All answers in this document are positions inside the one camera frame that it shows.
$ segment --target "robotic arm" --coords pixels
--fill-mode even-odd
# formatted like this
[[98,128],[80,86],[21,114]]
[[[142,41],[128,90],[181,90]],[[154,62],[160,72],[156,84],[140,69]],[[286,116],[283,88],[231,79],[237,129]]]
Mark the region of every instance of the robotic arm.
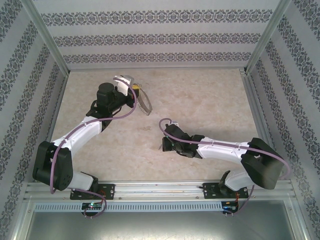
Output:
[[[130,86],[134,79],[131,76],[116,76]],[[96,193],[98,191],[98,178],[84,172],[73,170],[72,157],[77,151],[86,144],[91,138],[103,132],[112,120],[93,121],[97,119],[112,118],[124,105],[130,108],[134,107],[134,96],[127,85],[118,81],[118,85],[111,83],[102,83],[96,93],[97,100],[93,101],[90,110],[85,115],[79,125],[92,121],[78,130],[75,127],[71,137],[65,140],[66,136],[54,140],[53,142],[43,141],[36,154],[35,164],[33,168],[33,178],[37,181],[50,185],[52,159],[58,146],[64,141],[63,148],[57,153],[55,162],[55,171],[53,176],[53,187],[60,191],[69,189],[89,190]]]
[[225,172],[219,182],[220,193],[225,196],[254,184],[264,189],[274,189],[284,165],[275,158],[278,156],[281,159],[280,155],[259,138],[254,137],[250,142],[226,142],[203,135],[189,136],[176,122],[166,124],[164,134],[163,152],[176,151],[188,158],[217,158],[240,165],[237,170]]

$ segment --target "textured floor surface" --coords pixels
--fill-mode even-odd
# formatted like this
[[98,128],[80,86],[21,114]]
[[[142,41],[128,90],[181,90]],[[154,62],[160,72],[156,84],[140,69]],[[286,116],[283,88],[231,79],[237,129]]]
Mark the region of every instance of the textured floor surface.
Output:
[[[131,75],[142,84],[152,103],[151,115],[139,108],[125,119],[114,120],[73,157],[73,168],[99,180],[206,180],[220,179],[238,167],[219,159],[187,158],[159,149],[162,118],[179,122],[189,135],[247,142],[257,137],[238,69],[124,69],[71,72],[52,140],[82,121],[96,99],[98,86],[115,75]],[[118,116],[127,113],[126,106]]]

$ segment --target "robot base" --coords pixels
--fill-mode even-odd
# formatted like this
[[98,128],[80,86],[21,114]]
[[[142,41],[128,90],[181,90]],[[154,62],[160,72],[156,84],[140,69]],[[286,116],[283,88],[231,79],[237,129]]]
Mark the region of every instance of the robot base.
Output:
[[[96,193],[103,195],[106,200],[113,200],[115,196],[115,186],[114,184],[99,184]],[[101,197],[92,195],[89,193],[84,193],[81,191],[73,191],[70,193],[71,200],[100,200]]]
[[223,195],[218,182],[205,182],[202,184],[201,188],[203,189],[204,199],[235,199],[237,197],[236,194],[238,194],[239,199],[247,199],[249,196],[246,187],[243,187],[236,192],[230,192],[228,196]]

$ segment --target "metal plate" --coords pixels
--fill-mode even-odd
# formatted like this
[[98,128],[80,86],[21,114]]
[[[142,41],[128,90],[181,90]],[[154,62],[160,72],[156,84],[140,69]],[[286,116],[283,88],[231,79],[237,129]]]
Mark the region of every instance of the metal plate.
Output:
[[[106,200],[113,200],[115,196],[115,185],[99,184],[97,193],[103,195]],[[98,196],[83,193],[80,191],[73,191],[73,190],[71,190],[70,199],[71,200],[101,200],[101,198]]]
[[[79,213],[91,203],[81,202],[40,202],[35,204],[36,213]],[[105,212],[108,213],[151,213],[151,212],[206,212],[222,211],[221,201],[179,201],[179,202],[114,202],[108,201]],[[101,207],[88,209],[90,212],[100,212]]]
[[[217,182],[205,182],[202,184],[204,199],[230,199],[230,197],[226,197],[220,193],[218,184]],[[239,199],[247,199],[249,196],[246,187],[239,189],[237,193],[239,194]],[[231,198],[236,199],[236,193],[232,194]]]

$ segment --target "wall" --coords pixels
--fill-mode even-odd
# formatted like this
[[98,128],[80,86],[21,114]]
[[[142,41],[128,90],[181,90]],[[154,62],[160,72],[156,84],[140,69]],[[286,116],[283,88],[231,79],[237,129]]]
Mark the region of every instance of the wall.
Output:
[[0,239],[10,235],[65,76],[19,0],[0,0]]
[[244,67],[279,0],[35,0],[68,67]]
[[320,0],[293,0],[251,78],[312,239],[320,238]]

